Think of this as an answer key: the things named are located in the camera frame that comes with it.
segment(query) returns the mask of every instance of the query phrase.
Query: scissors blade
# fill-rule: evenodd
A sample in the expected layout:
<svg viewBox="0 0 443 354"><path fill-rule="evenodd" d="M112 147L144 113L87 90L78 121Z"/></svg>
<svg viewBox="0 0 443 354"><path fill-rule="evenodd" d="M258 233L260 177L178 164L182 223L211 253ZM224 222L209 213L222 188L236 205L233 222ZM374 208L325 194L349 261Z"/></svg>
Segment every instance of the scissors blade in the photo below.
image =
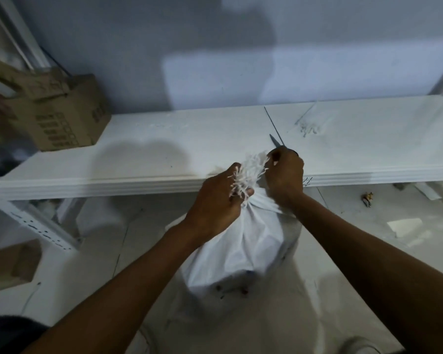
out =
<svg viewBox="0 0 443 354"><path fill-rule="evenodd" d="M274 136L272 136L272 134L269 134L269 136L271 137L271 140L274 143L275 147L279 148L281 146L281 144L276 140L276 138Z"/></svg>

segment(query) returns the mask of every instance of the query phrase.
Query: scissors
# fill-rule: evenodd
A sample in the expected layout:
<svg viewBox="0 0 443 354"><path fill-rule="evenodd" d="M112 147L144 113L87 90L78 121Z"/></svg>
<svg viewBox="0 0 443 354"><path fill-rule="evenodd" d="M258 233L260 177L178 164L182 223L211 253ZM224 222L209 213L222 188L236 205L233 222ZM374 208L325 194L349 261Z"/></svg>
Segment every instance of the scissors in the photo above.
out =
<svg viewBox="0 0 443 354"><path fill-rule="evenodd" d="M277 141L277 139L276 139L274 136L272 136L272 134L269 134L269 136L271 137L271 140L272 140L272 142L274 143L274 146L275 146L276 148L279 148L280 146L282 146L282 144L279 143L279 142ZM290 149L290 150L292 150L294 153L297 154L297 156L299 156L299 153L297 153L295 150L293 150L293 149Z"/></svg>

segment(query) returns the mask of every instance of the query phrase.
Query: white sack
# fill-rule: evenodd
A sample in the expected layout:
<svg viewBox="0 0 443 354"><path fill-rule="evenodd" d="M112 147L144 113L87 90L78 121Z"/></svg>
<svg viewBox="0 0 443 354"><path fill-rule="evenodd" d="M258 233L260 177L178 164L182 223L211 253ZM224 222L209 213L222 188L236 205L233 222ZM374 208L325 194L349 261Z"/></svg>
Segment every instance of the white sack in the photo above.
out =
<svg viewBox="0 0 443 354"><path fill-rule="evenodd" d="M252 187L254 195L243 203L238 219L193 252L180 267L177 276L186 288L176 301L177 318L218 317L235 308L253 291L259 291L261 280L294 246L300 222L256 184L265 162L265 157L251 157L242 164L236 173L234 192Z"/></svg>

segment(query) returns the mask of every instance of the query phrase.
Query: person's right hand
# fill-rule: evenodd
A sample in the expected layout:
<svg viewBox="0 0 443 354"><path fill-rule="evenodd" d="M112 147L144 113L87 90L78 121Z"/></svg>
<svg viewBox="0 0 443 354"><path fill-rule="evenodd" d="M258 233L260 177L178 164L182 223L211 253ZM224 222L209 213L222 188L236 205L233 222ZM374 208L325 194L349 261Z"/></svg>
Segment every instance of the person's right hand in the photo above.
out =
<svg viewBox="0 0 443 354"><path fill-rule="evenodd" d="M267 154L266 182L269 195L281 206L290 208L302 193L304 161L291 149L281 146Z"/></svg>

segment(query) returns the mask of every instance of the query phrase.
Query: forearm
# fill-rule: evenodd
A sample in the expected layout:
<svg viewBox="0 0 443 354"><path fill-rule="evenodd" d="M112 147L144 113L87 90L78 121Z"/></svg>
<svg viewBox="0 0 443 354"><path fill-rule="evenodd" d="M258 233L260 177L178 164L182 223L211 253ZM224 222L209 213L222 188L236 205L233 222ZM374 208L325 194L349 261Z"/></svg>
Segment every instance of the forearm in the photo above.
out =
<svg viewBox="0 0 443 354"><path fill-rule="evenodd" d="M80 303L24 353L123 353L161 291L199 244L187 223Z"/></svg>
<svg viewBox="0 0 443 354"><path fill-rule="evenodd" d="M297 193L291 208L341 272L414 353L443 353L443 274Z"/></svg>

